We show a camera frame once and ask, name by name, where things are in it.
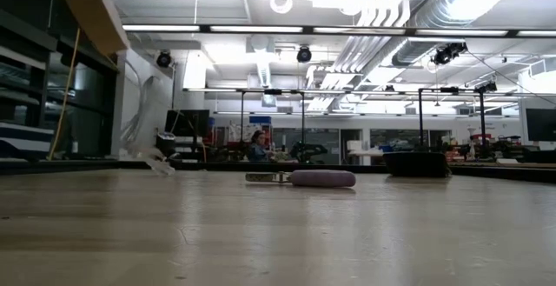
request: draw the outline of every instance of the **purple foam roller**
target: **purple foam roller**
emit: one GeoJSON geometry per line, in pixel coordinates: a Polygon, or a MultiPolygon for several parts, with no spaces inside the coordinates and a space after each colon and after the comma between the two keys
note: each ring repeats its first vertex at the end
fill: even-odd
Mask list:
{"type": "Polygon", "coordinates": [[[296,170],[289,181],[295,186],[353,187],[355,174],[343,170],[296,170]]]}

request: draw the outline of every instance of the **blue shirt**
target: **blue shirt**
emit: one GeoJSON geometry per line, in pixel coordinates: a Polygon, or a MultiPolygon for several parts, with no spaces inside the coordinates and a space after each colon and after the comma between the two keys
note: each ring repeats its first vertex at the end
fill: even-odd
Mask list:
{"type": "Polygon", "coordinates": [[[249,153],[247,158],[250,162],[258,163],[258,162],[268,162],[268,155],[266,150],[257,143],[251,143],[249,146],[249,153]]]}

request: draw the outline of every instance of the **wooden floor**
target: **wooden floor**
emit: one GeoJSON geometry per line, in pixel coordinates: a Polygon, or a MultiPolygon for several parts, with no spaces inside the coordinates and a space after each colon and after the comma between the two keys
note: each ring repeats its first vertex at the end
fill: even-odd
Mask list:
{"type": "Polygon", "coordinates": [[[353,190],[241,173],[0,177],[0,284],[555,285],[556,187],[361,175],[353,190]]]}

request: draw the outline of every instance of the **black pole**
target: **black pole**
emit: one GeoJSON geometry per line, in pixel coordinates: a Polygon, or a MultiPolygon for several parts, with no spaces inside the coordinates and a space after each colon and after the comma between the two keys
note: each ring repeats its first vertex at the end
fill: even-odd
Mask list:
{"type": "Polygon", "coordinates": [[[301,93],[301,159],[305,160],[305,94],[301,93]]]}
{"type": "Polygon", "coordinates": [[[240,128],[240,147],[242,146],[243,143],[243,97],[245,96],[245,91],[242,91],[242,113],[241,113],[241,128],[240,128]]]}
{"type": "Polygon", "coordinates": [[[419,142],[421,147],[425,144],[423,135],[423,90],[419,90],[419,142]]]}
{"type": "Polygon", "coordinates": [[[485,97],[482,90],[479,91],[480,100],[480,135],[482,148],[480,149],[480,154],[482,156],[487,156],[487,129],[485,128],[485,97]]]}

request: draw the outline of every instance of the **woman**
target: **woman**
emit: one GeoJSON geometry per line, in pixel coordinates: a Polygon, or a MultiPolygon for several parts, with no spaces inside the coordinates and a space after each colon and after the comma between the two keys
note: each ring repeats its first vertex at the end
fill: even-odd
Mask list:
{"type": "Polygon", "coordinates": [[[251,137],[251,145],[249,146],[249,153],[247,158],[252,163],[267,163],[270,162],[271,151],[265,150],[264,145],[265,137],[262,130],[257,130],[251,137]]]}

